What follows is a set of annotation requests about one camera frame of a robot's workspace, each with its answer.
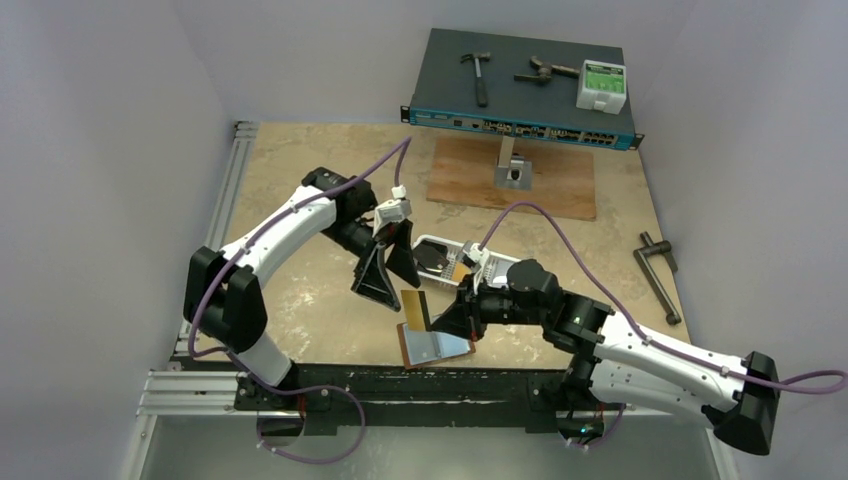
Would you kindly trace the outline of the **brown leather card holder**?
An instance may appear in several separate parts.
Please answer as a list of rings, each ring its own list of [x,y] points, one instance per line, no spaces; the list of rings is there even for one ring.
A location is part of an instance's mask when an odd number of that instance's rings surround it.
[[[407,370],[475,353],[473,342],[447,333],[413,331],[406,323],[397,325],[397,333],[403,366]]]

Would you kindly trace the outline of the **white plastic basket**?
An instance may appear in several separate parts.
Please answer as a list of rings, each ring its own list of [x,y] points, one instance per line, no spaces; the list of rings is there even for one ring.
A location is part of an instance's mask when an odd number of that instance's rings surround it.
[[[412,247],[416,268],[422,279],[455,289],[468,273],[462,262],[466,251],[462,242],[422,234],[413,241]],[[489,285],[503,286],[507,271],[518,262],[518,258],[491,252],[483,267],[483,278]]]

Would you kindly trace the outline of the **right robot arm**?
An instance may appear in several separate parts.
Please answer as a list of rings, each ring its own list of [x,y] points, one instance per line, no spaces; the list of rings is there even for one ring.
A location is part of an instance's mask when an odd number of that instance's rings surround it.
[[[513,264],[502,285],[466,276],[432,328],[477,341],[491,324],[538,326],[570,354],[557,390],[573,406],[644,406],[708,427],[745,453],[771,451],[780,395],[768,385],[777,371],[767,355],[718,354],[632,326],[611,306],[563,289],[535,260]]]

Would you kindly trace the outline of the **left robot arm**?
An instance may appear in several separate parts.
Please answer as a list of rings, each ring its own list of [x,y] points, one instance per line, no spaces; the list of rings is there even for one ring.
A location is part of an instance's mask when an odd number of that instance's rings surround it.
[[[307,241],[321,234],[357,263],[351,290],[392,311],[401,309],[391,278],[418,288],[413,258],[411,203],[395,184],[378,202],[371,184],[327,168],[309,172],[270,217],[218,250],[201,247],[189,263],[183,316],[195,332],[215,339],[258,381],[259,395],[272,408],[297,399],[297,368],[267,334],[263,289]]]

